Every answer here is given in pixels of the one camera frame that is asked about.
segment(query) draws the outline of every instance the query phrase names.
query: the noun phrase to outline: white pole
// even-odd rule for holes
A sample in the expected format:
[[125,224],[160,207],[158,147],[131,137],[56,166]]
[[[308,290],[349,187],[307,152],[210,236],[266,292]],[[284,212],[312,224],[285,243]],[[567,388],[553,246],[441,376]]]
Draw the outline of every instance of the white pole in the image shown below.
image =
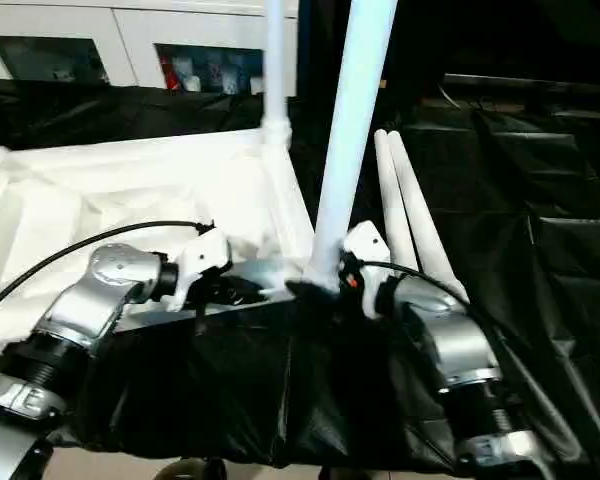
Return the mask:
[[391,147],[389,146],[387,132],[378,130],[373,139],[378,160],[378,180],[380,181],[380,192],[382,194],[384,228],[387,232],[391,261],[417,270],[418,260],[413,248],[409,220],[404,210],[404,203],[402,203],[393,158],[391,158]]
[[468,301],[467,292],[453,273],[447,252],[442,246],[433,218],[431,218],[431,212],[429,212],[429,207],[427,207],[427,202],[420,189],[418,178],[402,143],[402,137],[398,132],[391,132],[388,137],[404,208],[409,218],[422,270],[427,275],[455,289]]
[[339,248],[349,227],[397,0],[353,0],[305,277],[337,289]]
[[286,145],[291,140],[284,94],[284,0],[267,0],[267,46],[264,51],[264,118],[265,145]]

